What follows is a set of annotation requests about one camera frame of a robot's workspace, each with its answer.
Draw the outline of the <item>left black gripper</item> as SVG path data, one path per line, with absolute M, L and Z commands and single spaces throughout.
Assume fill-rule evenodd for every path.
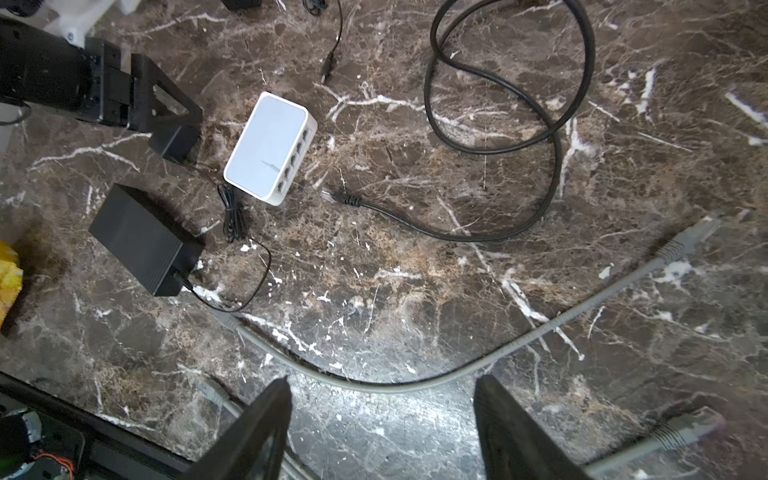
M 149 146 L 162 159 L 188 162 L 202 109 L 146 55 L 131 55 L 130 74 L 121 69 L 120 48 L 106 40 L 86 38 L 84 52 L 90 83 L 80 120 L 149 133 Z

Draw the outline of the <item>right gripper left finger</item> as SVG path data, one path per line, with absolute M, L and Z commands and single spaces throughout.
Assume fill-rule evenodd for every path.
M 276 479 L 292 412 L 290 385 L 272 381 L 183 479 Z

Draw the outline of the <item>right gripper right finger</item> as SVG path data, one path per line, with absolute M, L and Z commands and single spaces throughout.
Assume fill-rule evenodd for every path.
M 475 383 L 473 399 L 488 479 L 586 479 L 492 375 Z

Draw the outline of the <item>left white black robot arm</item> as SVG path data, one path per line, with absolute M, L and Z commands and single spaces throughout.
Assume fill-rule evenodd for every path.
M 25 120 L 33 105 L 80 121 L 146 133 L 182 164 L 200 137 L 201 108 L 148 56 L 123 70 L 120 48 L 90 36 L 110 1 L 4 1 L 1 101 Z

